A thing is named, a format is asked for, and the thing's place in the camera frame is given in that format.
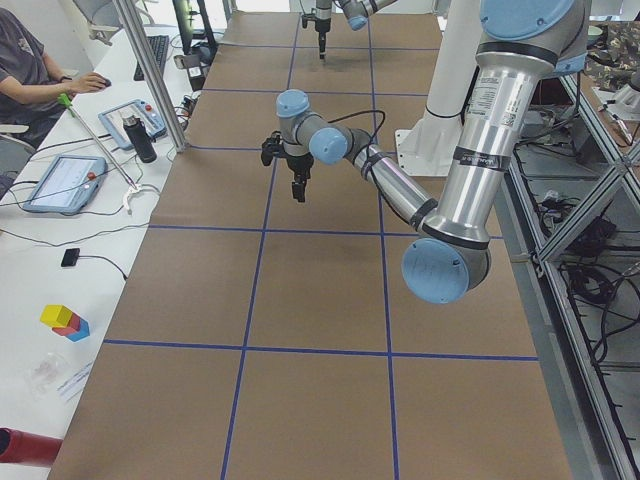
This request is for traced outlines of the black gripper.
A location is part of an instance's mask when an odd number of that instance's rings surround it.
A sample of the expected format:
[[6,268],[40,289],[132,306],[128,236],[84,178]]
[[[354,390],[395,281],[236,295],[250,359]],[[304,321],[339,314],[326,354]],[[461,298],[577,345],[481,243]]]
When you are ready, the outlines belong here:
[[318,53],[319,59],[326,58],[327,33],[331,29],[331,7],[316,7],[314,9],[315,31],[318,33]]
[[286,162],[288,168],[293,172],[292,196],[297,202],[304,203],[306,201],[306,185],[311,178],[314,158],[310,153],[300,156],[287,154]]

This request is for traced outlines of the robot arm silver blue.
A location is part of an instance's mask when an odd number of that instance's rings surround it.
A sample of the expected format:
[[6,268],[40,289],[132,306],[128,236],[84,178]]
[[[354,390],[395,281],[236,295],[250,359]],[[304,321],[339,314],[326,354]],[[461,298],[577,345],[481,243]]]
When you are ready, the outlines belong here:
[[331,1],[317,0],[310,13],[301,17],[302,27],[314,24],[318,36],[319,58],[326,58],[327,34],[331,30],[332,7],[337,5],[343,12],[352,30],[357,31],[367,25],[368,19],[379,10],[395,3],[395,0]]
[[535,87],[583,68],[590,10],[587,1],[479,3],[478,38],[462,50],[478,75],[462,101],[465,120],[440,197],[397,166],[371,133],[327,122],[297,89],[277,97],[279,127],[263,142],[262,163],[284,159],[293,196],[302,200],[315,162],[349,161],[418,234],[401,265],[408,288],[430,303],[454,302],[490,270],[486,222]]

